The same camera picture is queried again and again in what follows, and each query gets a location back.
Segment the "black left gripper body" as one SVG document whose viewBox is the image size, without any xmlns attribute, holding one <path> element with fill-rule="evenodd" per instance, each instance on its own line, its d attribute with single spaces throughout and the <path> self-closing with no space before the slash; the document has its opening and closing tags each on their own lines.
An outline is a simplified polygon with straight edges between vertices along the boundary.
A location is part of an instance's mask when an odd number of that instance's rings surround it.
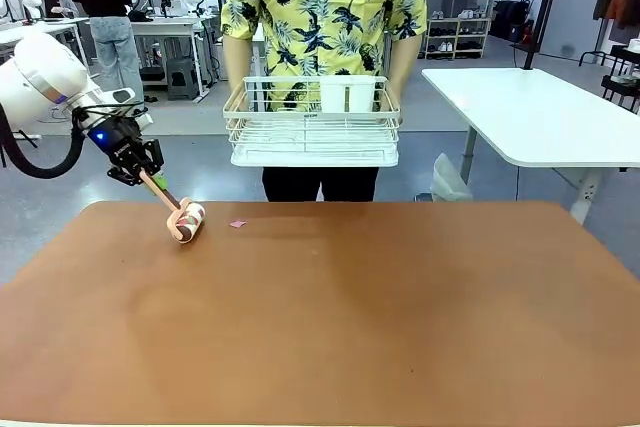
<svg viewBox="0 0 640 427">
<path fill-rule="evenodd" d="M 75 109 L 74 125 L 117 167 L 140 171 L 146 154 L 141 132 L 133 117 L 111 109 Z"/>
</svg>

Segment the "wooden handled lint roller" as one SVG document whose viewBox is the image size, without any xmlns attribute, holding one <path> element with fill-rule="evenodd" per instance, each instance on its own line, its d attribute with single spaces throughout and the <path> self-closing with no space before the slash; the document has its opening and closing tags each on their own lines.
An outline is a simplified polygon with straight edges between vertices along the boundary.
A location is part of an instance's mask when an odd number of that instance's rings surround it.
<svg viewBox="0 0 640 427">
<path fill-rule="evenodd" d="M 141 170 L 139 177 L 170 210 L 166 226 L 172 238 L 181 244 L 194 240 L 205 220 L 204 206 L 188 197 L 177 200 L 166 189 L 166 182 L 161 180 L 158 175 L 150 176 Z"/>
</svg>

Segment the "white wire dish rack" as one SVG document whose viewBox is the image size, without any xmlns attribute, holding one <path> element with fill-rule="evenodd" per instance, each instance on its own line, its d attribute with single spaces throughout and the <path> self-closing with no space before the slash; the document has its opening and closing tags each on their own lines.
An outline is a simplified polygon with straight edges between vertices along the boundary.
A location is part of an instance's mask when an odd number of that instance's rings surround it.
<svg viewBox="0 0 640 427">
<path fill-rule="evenodd" d="M 384 112 L 385 82 L 376 78 L 373 111 L 323 113 L 321 76 L 250 76 L 244 79 L 249 112 L 225 112 L 238 167 L 394 167 L 400 112 Z"/>
</svg>

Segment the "person's right forearm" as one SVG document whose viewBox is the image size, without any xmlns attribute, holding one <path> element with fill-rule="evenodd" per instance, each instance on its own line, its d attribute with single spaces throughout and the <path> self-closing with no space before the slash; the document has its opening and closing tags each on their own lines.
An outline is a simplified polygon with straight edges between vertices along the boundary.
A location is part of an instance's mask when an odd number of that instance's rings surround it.
<svg viewBox="0 0 640 427">
<path fill-rule="evenodd" d="M 228 83 L 235 90 L 252 74 L 253 41 L 224 35 L 223 51 Z"/>
</svg>

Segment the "person's right hand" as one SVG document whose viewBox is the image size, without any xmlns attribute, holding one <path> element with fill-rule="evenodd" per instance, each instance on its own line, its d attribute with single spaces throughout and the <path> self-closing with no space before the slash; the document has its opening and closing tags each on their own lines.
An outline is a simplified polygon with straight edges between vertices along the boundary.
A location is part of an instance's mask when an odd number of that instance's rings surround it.
<svg viewBox="0 0 640 427">
<path fill-rule="evenodd" d="M 249 112 L 251 110 L 251 101 L 247 93 L 246 83 L 241 79 L 234 87 L 231 88 L 231 94 L 225 103 L 225 112 Z"/>
</svg>

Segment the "person's left hand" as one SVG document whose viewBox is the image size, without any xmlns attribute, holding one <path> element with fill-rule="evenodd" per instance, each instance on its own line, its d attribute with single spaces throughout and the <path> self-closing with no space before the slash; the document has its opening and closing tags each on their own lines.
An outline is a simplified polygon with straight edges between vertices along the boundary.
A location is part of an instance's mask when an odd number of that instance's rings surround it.
<svg viewBox="0 0 640 427">
<path fill-rule="evenodd" d="M 380 99 L 381 110 L 384 112 L 400 112 L 402 110 L 401 98 L 402 89 L 391 80 L 387 80 Z"/>
</svg>

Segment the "grey step stool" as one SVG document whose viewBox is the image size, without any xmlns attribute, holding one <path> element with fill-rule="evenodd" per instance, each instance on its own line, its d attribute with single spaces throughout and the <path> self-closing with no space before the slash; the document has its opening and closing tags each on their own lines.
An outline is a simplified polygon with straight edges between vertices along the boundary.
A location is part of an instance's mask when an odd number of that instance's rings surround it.
<svg viewBox="0 0 640 427">
<path fill-rule="evenodd" d="M 169 100 L 194 100 L 199 95 L 196 68 L 192 58 L 169 59 L 166 68 Z"/>
</svg>

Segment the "white utensil holder cup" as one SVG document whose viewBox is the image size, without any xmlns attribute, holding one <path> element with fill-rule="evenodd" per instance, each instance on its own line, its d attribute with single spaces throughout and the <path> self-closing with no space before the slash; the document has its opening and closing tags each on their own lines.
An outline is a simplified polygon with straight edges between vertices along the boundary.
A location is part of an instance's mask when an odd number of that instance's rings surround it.
<svg viewBox="0 0 640 427">
<path fill-rule="evenodd" d="M 376 78 L 368 75 L 327 75 L 319 80 L 323 113 L 373 111 Z"/>
</svg>

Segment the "mannequin in yellow pineapple shirt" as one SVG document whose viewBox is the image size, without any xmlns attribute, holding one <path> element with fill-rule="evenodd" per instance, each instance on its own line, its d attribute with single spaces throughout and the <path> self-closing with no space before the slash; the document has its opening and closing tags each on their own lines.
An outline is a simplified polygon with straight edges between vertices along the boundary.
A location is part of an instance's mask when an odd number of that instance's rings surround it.
<svg viewBox="0 0 640 427">
<path fill-rule="evenodd" d="M 426 0 L 226 0 L 222 34 L 264 38 L 267 75 L 388 79 L 393 41 L 427 29 Z"/>
</svg>

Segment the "clear plastic bag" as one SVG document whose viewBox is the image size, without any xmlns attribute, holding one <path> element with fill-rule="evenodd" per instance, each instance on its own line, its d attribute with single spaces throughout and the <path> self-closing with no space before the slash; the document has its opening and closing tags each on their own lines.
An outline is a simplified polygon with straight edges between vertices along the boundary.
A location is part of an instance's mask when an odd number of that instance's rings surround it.
<svg viewBox="0 0 640 427">
<path fill-rule="evenodd" d="M 430 193 L 434 202 L 472 201 L 470 188 L 445 153 L 435 160 Z"/>
</svg>

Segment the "wooden shoe rack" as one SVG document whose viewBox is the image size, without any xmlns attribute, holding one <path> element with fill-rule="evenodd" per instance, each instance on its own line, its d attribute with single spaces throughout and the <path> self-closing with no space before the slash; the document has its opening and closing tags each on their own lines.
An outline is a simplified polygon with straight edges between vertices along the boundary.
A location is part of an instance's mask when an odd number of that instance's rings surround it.
<svg viewBox="0 0 640 427">
<path fill-rule="evenodd" d="M 430 19 L 421 55 L 426 59 L 482 58 L 490 27 L 490 18 Z"/>
</svg>

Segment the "white table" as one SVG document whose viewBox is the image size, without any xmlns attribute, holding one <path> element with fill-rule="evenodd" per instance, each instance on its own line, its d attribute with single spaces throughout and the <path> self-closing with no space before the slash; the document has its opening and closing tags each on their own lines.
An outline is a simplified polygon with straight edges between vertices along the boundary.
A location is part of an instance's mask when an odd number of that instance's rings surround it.
<svg viewBox="0 0 640 427">
<path fill-rule="evenodd" d="M 477 138 L 519 168 L 553 169 L 577 189 L 570 214 L 584 223 L 584 182 L 640 169 L 640 116 L 539 69 L 425 69 L 423 77 L 467 123 L 460 176 Z"/>
</svg>

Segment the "black backpack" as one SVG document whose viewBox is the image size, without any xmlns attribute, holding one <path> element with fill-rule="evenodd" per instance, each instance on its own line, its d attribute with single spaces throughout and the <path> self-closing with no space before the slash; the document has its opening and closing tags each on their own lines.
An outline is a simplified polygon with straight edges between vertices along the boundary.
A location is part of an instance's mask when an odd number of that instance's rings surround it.
<svg viewBox="0 0 640 427">
<path fill-rule="evenodd" d="M 529 18 L 530 9 L 529 0 L 497 1 L 493 7 L 490 34 L 512 43 L 520 43 L 525 32 L 533 25 L 533 20 Z"/>
</svg>

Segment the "black stand pole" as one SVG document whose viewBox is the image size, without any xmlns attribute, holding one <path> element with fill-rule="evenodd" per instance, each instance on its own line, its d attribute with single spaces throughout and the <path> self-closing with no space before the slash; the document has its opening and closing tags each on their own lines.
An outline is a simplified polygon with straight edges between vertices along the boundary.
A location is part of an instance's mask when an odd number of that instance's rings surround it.
<svg viewBox="0 0 640 427">
<path fill-rule="evenodd" d="M 534 57 L 539 53 L 543 38 L 544 32 L 548 23 L 548 19 L 550 16 L 551 8 L 552 8 L 553 0 L 542 0 L 540 8 L 538 10 L 538 16 L 536 18 L 536 22 L 534 24 L 534 30 L 531 37 L 531 42 L 529 44 L 526 59 L 524 65 L 522 66 L 523 70 L 531 70 Z"/>
</svg>

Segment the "black storage shelf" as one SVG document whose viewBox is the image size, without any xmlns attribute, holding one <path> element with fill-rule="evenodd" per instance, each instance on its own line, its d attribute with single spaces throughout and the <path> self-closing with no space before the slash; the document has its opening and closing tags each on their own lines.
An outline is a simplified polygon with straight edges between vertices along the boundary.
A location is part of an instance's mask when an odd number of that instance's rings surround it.
<svg viewBox="0 0 640 427">
<path fill-rule="evenodd" d="M 640 52 L 615 45 L 609 56 L 613 65 L 602 78 L 602 98 L 640 115 Z"/>
</svg>

